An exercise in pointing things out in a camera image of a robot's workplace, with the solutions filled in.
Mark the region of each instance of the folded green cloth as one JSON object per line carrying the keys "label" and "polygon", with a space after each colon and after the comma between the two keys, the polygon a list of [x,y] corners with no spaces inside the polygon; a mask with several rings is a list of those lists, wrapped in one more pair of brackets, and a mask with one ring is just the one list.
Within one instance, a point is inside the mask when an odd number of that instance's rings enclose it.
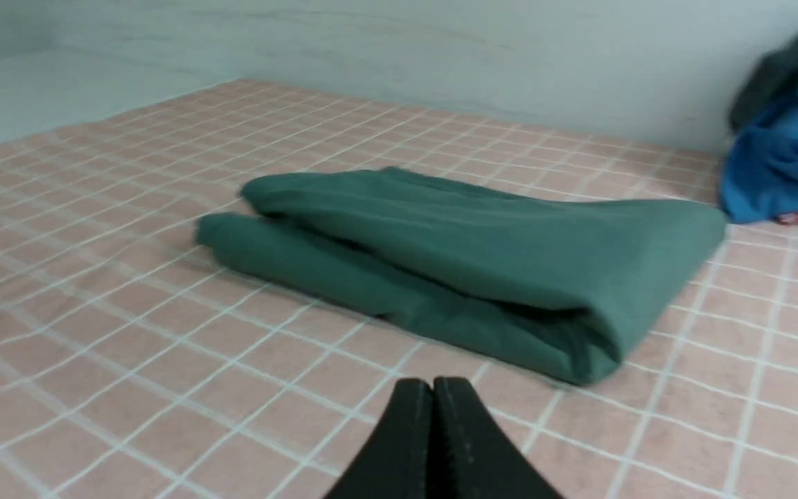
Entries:
{"label": "folded green cloth", "polygon": [[685,201],[546,202],[399,168],[241,190],[196,238],[228,268],[576,385],[623,362],[725,235]]}

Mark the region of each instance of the green towel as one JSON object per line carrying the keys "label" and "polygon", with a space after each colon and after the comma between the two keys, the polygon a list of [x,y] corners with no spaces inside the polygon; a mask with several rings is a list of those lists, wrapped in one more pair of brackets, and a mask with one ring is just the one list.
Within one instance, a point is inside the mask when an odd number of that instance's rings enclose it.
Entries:
{"label": "green towel", "polygon": [[399,168],[290,173],[196,238],[228,268],[586,385],[610,375],[725,235],[685,201],[546,202]]}

